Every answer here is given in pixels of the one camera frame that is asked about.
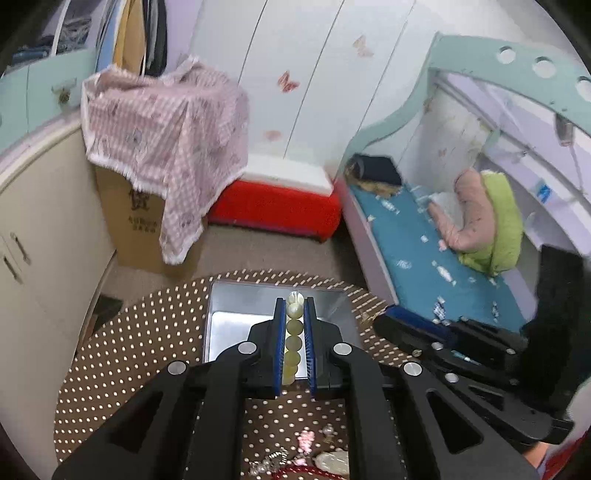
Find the person's right hand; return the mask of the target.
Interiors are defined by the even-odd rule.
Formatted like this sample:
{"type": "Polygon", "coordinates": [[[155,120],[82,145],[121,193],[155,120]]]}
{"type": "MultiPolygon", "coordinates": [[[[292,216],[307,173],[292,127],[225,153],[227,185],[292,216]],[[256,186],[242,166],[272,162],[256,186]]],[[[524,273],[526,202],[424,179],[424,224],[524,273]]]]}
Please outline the person's right hand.
{"type": "Polygon", "coordinates": [[[543,463],[550,445],[545,442],[537,442],[528,448],[522,456],[536,469],[543,463]]]}

